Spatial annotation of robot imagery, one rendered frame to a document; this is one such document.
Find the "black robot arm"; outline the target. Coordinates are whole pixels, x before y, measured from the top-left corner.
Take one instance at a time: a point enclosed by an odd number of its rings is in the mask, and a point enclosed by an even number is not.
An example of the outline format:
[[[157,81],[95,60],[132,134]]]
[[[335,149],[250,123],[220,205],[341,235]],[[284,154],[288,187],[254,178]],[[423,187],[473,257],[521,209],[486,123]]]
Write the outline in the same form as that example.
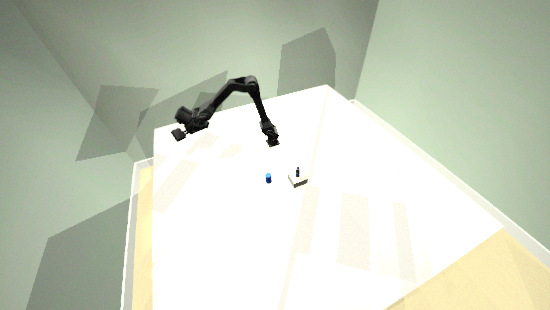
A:
[[[199,130],[202,127],[209,128],[211,118],[215,114],[220,103],[227,98],[232,92],[248,92],[253,99],[257,108],[261,121],[259,121],[262,133],[267,136],[267,144],[269,147],[280,145],[278,141],[278,131],[275,125],[268,118],[264,105],[260,97],[260,89],[255,76],[239,77],[229,79],[223,88],[208,102],[204,103],[193,111],[182,106],[178,109],[175,119],[177,123],[184,124],[184,128],[190,122],[190,126]],[[199,115],[197,115],[199,113]]]

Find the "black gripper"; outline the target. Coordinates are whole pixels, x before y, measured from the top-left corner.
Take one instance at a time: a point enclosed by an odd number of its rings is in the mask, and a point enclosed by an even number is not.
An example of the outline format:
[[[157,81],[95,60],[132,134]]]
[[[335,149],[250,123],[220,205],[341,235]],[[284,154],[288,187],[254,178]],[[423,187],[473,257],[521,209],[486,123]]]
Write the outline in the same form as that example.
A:
[[[193,134],[195,132],[199,132],[201,130],[205,129],[205,127],[202,127],[201,129],[199,130],[195,130],[193,129],[191,126],[190,126],[190,122],[187,124],[187,126],[185,127],[185,130],[181,130],[180,127],[177,127],[173,130],[171,130],[171,133],[172,135],[174,136],[174,138],[176,139],[176,141],[181,141],[183,140],[184,138],[186,138],[186,134]],[[186,133],[184,133],[186,132]]]

